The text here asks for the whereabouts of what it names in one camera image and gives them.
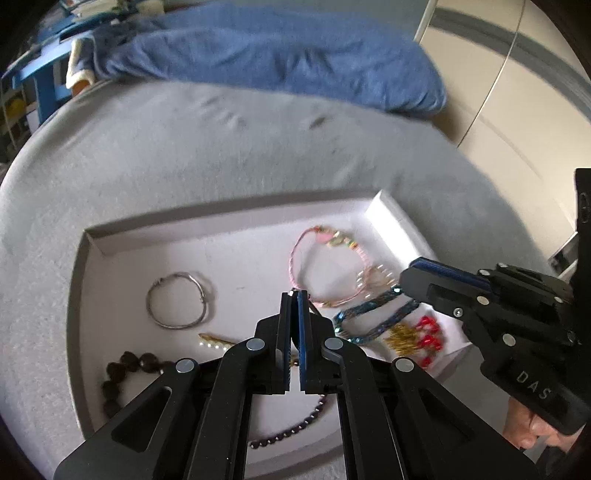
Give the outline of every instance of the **silver screw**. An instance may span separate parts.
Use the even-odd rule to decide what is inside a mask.
[[[515,337],[513,335],[506,333],[503,335],[503,343],[506,346],[515,346],[517,342],[515,341]]]
[[[342,348],[343,341],[340,338],[337,338],[337,337],[327,338],[324,341],[324,346],[328,350],[338,350],[339,348]]]
[[[246,342],[246,348],[251,352],[256,352],[265,348],[265,341],[262,338],[251,338]]]
[[[189,373],[193,368],[195,368],[195,362],[190,358],[183,358],[177,362],[177,372],[180,374]]]
[[[401,372],[410,372],[414,368],[414,363],[412,363],[408,358],[399,358],[396,360],[396,368],[398,368]]]

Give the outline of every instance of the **blue beaded bracelet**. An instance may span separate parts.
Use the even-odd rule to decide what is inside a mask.
[[[385,305],[386,303],[399,297],[400,295],[402,295],[402,289],[400,288],[400,286],[393,285],[392,287],[390,287],[390,289],[378,295],[373,300],[366,301],[361,305],[357,305],[356,307],[351,307],[347,310],[343,310],[342,312],[337,313],[337,315],[335,315],[333,318],[335,334],[340,335],[349,342],[355,343],[357,345],[362,345],[364,343],[375,340],[386,330],[392,328],[394,325],[402,321],[406,317],[406,315],[415,311],[419,307],[420,302],[418,302],[417,300],[410,300],[406,302],[406,304],[404,304],[402,307],[396,310],[396,312],[394,312],[394,314],[391,317],[389,317],[387,320],[384,320],[377,327],[372,328],[365,335],[351,335],[343,328],[343,322],[347,319],[351,319],[364,313],[371,312],[372,310],[375,310],[376,308]]]

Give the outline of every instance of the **gray blanket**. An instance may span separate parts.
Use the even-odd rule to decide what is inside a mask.
[[[511,208],[427,122],[182,83],[99,84],[69,102],[0,187],[0,414],[26,454],[51,477],[82,441],[66,309],[84,228],[190,203],[368,188],[390,192],[444,262],[544,268]],[[485,418],[503,398],[489,393],[467,399]]]

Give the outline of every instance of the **human hand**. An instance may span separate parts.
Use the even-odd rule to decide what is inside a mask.
[[[503,437],[517,448],[532,448],[538,437],[547,436],[546,445],[559,447],[564,452],[568,452],[579,438],[581,430],[583,430],[582,427],[574,435],[562,435],[516,399],[509,399]]]

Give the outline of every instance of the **beaded bracelet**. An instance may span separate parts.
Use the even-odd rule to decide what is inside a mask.
[[[371,312],[372,310],[386,305],[389,301],[398,298],[400,295],[402,295],[402,289],[400,288],[400,285],[392,285],[388,290],[381,293],[374,299],[337,313],[333,317],[335,333],[342,336],[349,335],[349,333],[342,326],[345,320],[350,320],[352,318],[358,317],[359,315],[363,315],[364,313]]]
[[[202,342],[199,342],[199,346],[207,346],[208,348],[214,348],[217,350],[222,349],[224,352],[235,345],[235,343],[233,343],[233,342],[215,337],[213,335],[209,335],[207,333],[199,333],[199,338],[201,340],[203,340]],[[300,361],[297,358],[293,358],[290,362],[291,367],[299,367],[299,365],[300,365]],[[324,409],[324,405],[326,404],[327,401],[328,400],[327,400],[326,395],[320,395],[318,397],[318,403],[314,407],[314,410],[312,410],[308,414],[308,416],[306,418],[304,418],[304,420],[299,422],[297,425],[289,427],[289,428],[282,430],[280,432],[274,433],[266,438],[253,440],[253,441],[249,442],[248,445],[250,445],[250,447],[252,449],[257,449],[259,447],[266,447],[267,445],[273,445],[275,442],[280,442],[283,439],[286,439],[288,437],[291,437],[292,435],[300,433],[308,425],[310,425],[312,422],[314,422],[318,419],[318,417],[322,413],[322,410]]]
[[[300,285],[297,282],[296,277],[294,275],[294,255],[295,255],[296,250],[297,250],[299,244],[301,243],[302,239],[306,235],[308,235],[308,233],[316,233],[316,235],[318,236],[319,239],[323,239],[323,237],[321,237],[321,235],[326,236],[327,240],[322,240],[322,243],[325,243],[329,247],[336,247],[337,245],[345,244],[347,247],[349,247],[351,250],[353,250],[355,253],[357,253],[359,255],[359,257],[361,258],[361,261],[363,262],[363,279],[364,279],[363,282],[358,282],[355,292],[352,295],[350,295],[349,297],[345,297],[342,299],[336,299],[336,300],[323,301],[323,300],[314,299],[312,296],[310,296],[310,301],[312,303],[318,304],[320,307],[338,307],[339,305],[342,305],[343,303],[353,300],[357,295],[359,295],[361,292],[363,292],[363,290],[365,288],[365,284],[367,283],[365,281],[365,278],[369,274],[369,271],[371,269],[370,259],[367,255],[367,253],[359,246],[359,244],[357,242],[355,242],[354,240],[352,240],[350,237],[346,236],[342,232],[339,232],[339,231],[334,230],[330,227],[325,227],[322,225],[316,225],[316,226],[313,226],[311,228],[307,228],[306,230],[304,230],[302,232],[302,234],[300,235],[300,237],[298,238],[298,240],[296,241],[293,248],[291,249],[289,263],[288,263],[288,272],[289,272],[289,276],[290,276],[291,286],[293,288],[295,288],[296,290],[306,290],[305,287],[303,287],[302,285]]]
[[[394,325],[401,322],[406,317],[406,315],[408,315],[411,312],[414,312],[420,304],[421,303],[417,300],[410,300],[406,302],[406,304],[404,304],[402,307],[396,310],[396,312],[394,312],[392,316],[390,316],[387,320],[384,320],[377,327],[372,328],[365,335],[351,335],[349,332],[343,329],[339,329],[338,332],[335,330],[335,333],[338,333],[340,336],[342,336],[351,343],[363,345],[364,343],[368,343],[372,340],[375,340],[386,330],[392,328]]]
[[[139,358],[132,352],[124,352],[119,362],[111,362],[107,365],[106,372],[109,379],[100,386],[105,398],[103,412],[108,419],[112,419],[115,414],[121,410],[121,405],[117,401],[121,389],[120,383],[125,379],[128,372],[137,372],[138,369],[148,374],[159,372],[164,373],[164,369],[174,365],[173,362],[160,362],[153,353],[144,353]]]

